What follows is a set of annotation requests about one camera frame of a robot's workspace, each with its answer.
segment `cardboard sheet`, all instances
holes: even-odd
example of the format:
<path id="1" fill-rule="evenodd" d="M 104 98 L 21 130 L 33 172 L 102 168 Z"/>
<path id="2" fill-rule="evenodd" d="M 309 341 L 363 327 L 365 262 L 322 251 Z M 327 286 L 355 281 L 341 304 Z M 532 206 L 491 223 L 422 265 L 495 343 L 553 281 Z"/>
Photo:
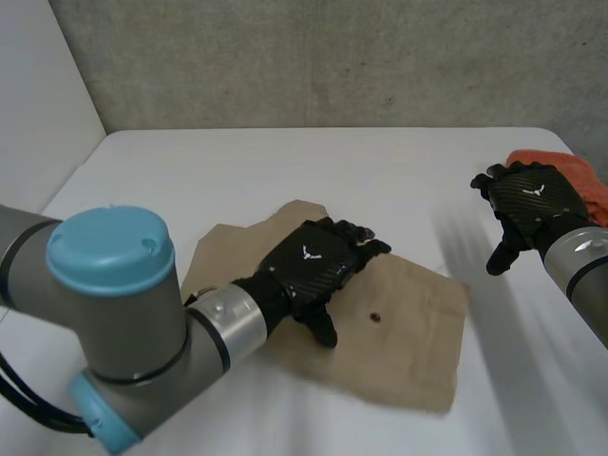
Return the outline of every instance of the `cardboard sheet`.
<path id="1" fill-rule="evenodd" d="M 296 200 L 249 228 L 217 225 L 199 241 L 182 297 L 250 276 L 304 220 L 327 215 L 323 206 Z M 335 350 L 318 346 L 291 318 L 262 350 L 299 375 L 366 401 L 445 412 L 456 389 L 467 304 L 464 285 L 399 256 L 379 256 L 328 305 Z"/>

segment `white table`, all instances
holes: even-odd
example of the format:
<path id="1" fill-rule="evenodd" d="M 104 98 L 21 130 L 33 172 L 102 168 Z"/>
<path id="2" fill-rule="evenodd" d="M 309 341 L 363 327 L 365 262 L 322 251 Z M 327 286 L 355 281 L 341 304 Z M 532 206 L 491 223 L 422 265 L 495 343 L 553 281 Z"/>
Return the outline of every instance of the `white table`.
<path id="1" fill-rule="evenodd" d="M 608 352 L 538 255 L 485 274 L 500 239 L 470 179 L 514 149 L 568 151 L 536 128 L 355 128 L 133 131 L 106 138 L 45 211 L 67 218 L 136 204 L 168 223 L 184 277 L 197 240 L 218 222 L 249 225 L 281 204 L 325 204 L 369 225 L 397 255 L 467 281 L 456 400 L 446 416 L 367 405 L 253 356 L 132 455 L 603 455 Z M 0 349 L 63 406 L 84 365 L 73 334 L 9 313 Z M 4 401 L 3 456 L 103 454 L 85 437 L 40 429 Z"/>

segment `logo on robotic hand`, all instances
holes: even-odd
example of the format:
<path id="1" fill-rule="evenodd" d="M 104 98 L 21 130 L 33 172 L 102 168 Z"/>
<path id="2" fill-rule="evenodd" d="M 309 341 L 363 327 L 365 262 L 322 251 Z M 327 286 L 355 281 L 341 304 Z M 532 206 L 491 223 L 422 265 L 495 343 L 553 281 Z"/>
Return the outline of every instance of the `logo on robotic hand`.
<path id="1" fill-rule="evenodd" d="M 536 195 L 537 197 L 539 197 L 542 193 L 542 190 L 544 190 L 544 184 L 541 185 L 541 188 L 539 188 L 538 190 L 522 190 L 526 195 Z"/>
<path id="2" fill-rule="evenodd" d="M 309 254 L 308 249 L 305 245 L 302 245 L 302 255 L 304 256 L 304 259 L 321 259 L 323 257 L 322 255 Z"/>

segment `red towel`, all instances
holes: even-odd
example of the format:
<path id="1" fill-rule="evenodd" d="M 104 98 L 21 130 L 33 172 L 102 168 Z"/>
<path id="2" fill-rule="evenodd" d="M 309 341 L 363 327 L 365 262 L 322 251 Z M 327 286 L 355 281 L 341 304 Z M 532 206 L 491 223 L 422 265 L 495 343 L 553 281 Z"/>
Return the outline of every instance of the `red towel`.
<path id="1" fill-rule="evenodd" d="M 543 150 L 520 149 L 511 152 L 506 165 L 512 162 L 553 164 L 577 189 L 589 210 L 590 219 L 608 227 L 608 187 L 601 183 L 591 165 L 576 155 Z"/>

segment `light blue joint cap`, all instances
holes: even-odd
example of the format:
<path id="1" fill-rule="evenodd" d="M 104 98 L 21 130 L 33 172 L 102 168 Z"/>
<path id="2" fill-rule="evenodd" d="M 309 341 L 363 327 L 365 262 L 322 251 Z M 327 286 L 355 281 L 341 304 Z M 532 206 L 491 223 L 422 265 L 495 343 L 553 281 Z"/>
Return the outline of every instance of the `light blue joint cap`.
<path id="1" fill-rule="evenodd" d="M 83 373 L 71 381 L 67 390 L 88 428 L 110 454 L 121 454 L 142 440 L 107 404 Z"/>
<path id="2" fill-rule="evenodd" d="M 167 225 L 141 207 L 100 207 L 68 218 L 47 245 L 51 273 L 84 295 L 144 292 L 167 277 L 174 265 Z"/>

